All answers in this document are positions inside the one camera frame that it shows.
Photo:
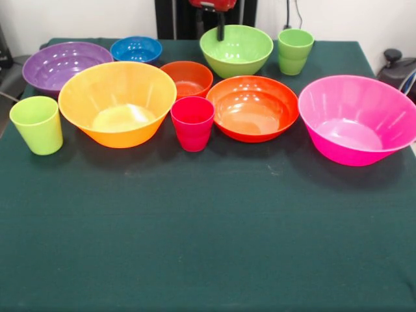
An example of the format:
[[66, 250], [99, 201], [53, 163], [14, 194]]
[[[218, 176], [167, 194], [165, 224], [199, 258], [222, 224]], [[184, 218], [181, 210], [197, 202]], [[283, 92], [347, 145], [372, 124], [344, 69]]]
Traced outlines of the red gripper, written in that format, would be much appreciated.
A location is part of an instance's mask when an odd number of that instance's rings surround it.
[[[189, 0], [189, 3], [202, 10], [208, 10], [216, 12], [218, 25], [217, 25], [217, 40], [219, 42], [224, 40], [224, 27], [225, 27], [225, 16], [224, 12], [234, 8], [237, 0]], [[196, 11], [196, 30], [197, 33], [204, 33], [203, 23], [203, 11]]]

